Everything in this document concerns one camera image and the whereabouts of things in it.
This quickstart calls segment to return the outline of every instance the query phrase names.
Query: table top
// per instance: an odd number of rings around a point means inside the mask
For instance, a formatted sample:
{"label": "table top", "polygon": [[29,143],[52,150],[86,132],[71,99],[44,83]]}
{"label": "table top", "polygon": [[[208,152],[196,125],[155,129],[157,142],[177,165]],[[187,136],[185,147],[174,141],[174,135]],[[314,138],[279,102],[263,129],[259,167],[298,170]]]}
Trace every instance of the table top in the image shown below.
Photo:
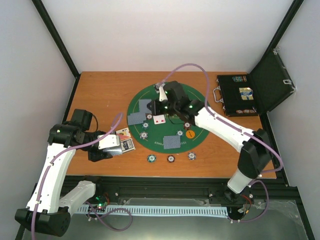
{"label": "table top", "polygon": [[[93,113],[99,123],[99,130],[107,132],[117,115],[122,112],[124,118],[117,129],[127,127],[127,110],[132,98],[143,88],[158,83],[169,72],[82,72],[68,114],[70,120],[74,109],[84,109]],[[219,74],[239,74],[236,72],[208,72],[210,77],[209,104],[213,110],[223,115],[222,105],[214,101],[212,90],[217,86]],[[189,85],[203,95],[206,92],[206,80],[202,72],[176,72],[169,81],[178,81]],[[262,128],[258,116],[230,117],[235,123],[253,130]],[[90,131],[96,123],[92,120]],[[133,139],[136,150],[126,152],[111,159],[98,162],[88,160],[88,153],[78,150],[73,157],[67,175],[126,176],[126,177],[194,177],[194,178],[230,178],[237,170],[239,153],[228,143],[209,134],[192,151],[196,160],[189,160],[187,152],[175,154],[175,162],[168,163],[165,153],[153,152]],[[157,160],[147,161],[147,156],[155,154]],[[272,169],[270,162],[266,169]],[[275,178],[268,173],[264,178]]]}

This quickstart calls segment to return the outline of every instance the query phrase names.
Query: green poker mat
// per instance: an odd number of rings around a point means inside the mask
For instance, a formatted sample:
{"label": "green poker mat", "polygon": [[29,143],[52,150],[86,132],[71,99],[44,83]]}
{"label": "green poker mat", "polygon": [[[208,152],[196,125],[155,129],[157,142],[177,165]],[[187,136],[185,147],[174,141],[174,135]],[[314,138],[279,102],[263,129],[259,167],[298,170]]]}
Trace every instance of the green poker mat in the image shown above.
{"label": "green poker mat", "polygon": [[[193,87],[185,84],[181,84],[184,91],[188,94],[190,100],[201,100],[204,101],[205,97]],[[139,112],[139,100],[140,99],[151,99],[154,100],[159,97],[153,85],[150,85],[140,92],[138,92],[129,104],[127,110],[127,116],[132,113]],[[202,143],[209,132],[203,128],[197,126],[191,126],[187,131],[184,129],[184,122],[181,121],[178,116],[168,116],[165,115],[165,123],[155,124],[153,118],[146,119],[145,122],[149,124],[148,129],[143,129],[143,124],[135,124],[128,126],[129,131],[133,138],[139,142],[142,146],[152,151],[164,154],[179,154],[187,152]],[[181,147],[174,149],[164,149],[163,138],[164,136],[177,135],[178,131],[183,131],[183,136],[180,137]],[[148,136],[146,139],[140,138],[141,132],[147,132]]]}

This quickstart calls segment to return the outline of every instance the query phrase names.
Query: orange disc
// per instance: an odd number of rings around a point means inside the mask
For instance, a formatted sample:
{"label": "orange disc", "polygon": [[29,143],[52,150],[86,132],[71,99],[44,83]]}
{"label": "orange disc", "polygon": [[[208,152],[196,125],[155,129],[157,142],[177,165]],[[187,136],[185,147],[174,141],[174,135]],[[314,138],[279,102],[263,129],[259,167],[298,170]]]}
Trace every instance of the orange disc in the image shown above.
{"label": "orange disc", "polygon": [[185,135],[188,139],[193,139],[196,136],[196,133],[192,130],[188,130],[186,131]]}

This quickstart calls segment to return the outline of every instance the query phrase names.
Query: gray wall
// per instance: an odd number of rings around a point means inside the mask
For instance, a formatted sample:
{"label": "gray wall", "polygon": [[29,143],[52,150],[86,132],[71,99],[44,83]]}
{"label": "gray wall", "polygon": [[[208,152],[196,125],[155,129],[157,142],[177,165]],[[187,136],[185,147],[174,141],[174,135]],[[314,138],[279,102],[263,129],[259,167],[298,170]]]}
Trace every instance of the gray wall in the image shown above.
{"label": "gray wall", "polygon": [[0,1],[0,36],[0,239],[12,240],[74,79],[30,0]]}
{"label": "gray wall", "polygon": [[260,60],[292,1],[43,0],[79,71],[171,71],[193,62],[241,72]]}
{"label": "gray wall", "polygon": [[283,36],[280,56],[297,93],[269,113],[292,186],[298,186],[320,239],[320,1],[304,1]]}

